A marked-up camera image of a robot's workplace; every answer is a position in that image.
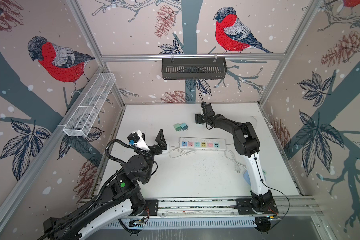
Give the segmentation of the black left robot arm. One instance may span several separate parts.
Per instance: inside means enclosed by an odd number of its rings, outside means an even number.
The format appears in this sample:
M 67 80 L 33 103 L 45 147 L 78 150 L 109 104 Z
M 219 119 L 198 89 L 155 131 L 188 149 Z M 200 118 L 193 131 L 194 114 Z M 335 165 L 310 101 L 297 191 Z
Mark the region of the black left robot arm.
M 155 173 L 155 156 L 167 150 L 168 145 L 163 130 L 159 130 L 156 144 L 152 146 L 146 144 L 145 134 L 141 131 L 129 134 L 127 139 L 128 143 L 119 139 L 111 140 L 105 148 L 106 157 L 119 163 L 121 169 L 105 181 L 89 202 L 62 218 L 44 221 L 42 240 L 86 240 L 109 223 L 144 212 L 146 200 L 140 184 L 147 184 L 151 180 Z M 132 149 L 135 155 L 126 162 L 112 156 L 110 147 L 114 144 Z

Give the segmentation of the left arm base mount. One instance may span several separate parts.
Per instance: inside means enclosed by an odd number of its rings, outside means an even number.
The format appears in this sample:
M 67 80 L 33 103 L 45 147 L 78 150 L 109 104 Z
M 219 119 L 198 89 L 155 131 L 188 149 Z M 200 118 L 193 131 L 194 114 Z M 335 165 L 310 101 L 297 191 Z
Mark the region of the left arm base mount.
M 127 200 L 131 202 L 131 206 L 127 207 L 132 210 L 129 216 L 157 216 L 159 209 L 159 200 L 146 200 L 141 192 L 127 195 Z

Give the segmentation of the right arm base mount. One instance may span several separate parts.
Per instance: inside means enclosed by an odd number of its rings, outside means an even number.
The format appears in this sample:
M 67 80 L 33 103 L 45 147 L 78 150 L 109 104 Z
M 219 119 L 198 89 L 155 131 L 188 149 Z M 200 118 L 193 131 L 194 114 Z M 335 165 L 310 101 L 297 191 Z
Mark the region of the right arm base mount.
M 279 213 L 273 194 L 268 190 L 264 195 L 251 192 L 250 198 L 236 199 L 234 209 L 239 215 L 277 215 Z

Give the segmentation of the blue square socket cube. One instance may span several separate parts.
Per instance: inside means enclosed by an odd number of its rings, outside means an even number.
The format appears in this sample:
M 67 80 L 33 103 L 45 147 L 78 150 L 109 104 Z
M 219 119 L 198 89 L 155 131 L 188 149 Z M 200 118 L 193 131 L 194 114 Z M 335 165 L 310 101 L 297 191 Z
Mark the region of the blue square socket cube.
M 251 186 L 251 180 L 250 180 L 249 173 L 248 173 L 247 170 L 244 171 L 244 173 L 243 173 L 243 178 L 244 178 L 244 180 L 247 182 L 247 184 L 248 184 L 249 186 Z

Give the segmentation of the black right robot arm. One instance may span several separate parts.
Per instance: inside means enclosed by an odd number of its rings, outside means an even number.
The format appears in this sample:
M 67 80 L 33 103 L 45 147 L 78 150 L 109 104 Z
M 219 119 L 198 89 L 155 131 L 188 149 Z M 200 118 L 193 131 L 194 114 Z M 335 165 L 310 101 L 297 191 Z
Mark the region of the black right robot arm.
M 259 161 L 260 141 L 250 122 L 240 123 L 216 114 L 212 104 L 202 102 L 202 113 L 195 115 L 197 124 L 224 130 L 233 136 L 236 152 L 246 157 L 246 168 L 251 183 L 252 209 L 263 213 L 274 205 L 270 188 L 266 185 L 265 176 Z

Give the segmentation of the white multicolour power strip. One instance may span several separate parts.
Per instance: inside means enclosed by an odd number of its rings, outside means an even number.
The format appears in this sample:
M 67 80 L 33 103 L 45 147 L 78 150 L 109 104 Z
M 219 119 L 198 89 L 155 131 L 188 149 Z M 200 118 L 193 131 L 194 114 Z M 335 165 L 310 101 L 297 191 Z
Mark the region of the white multicolour power strip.
M 225 139 L 181 137 L 179 147 L 183 150 L 225 151 L 227 149 L 227 144 Z

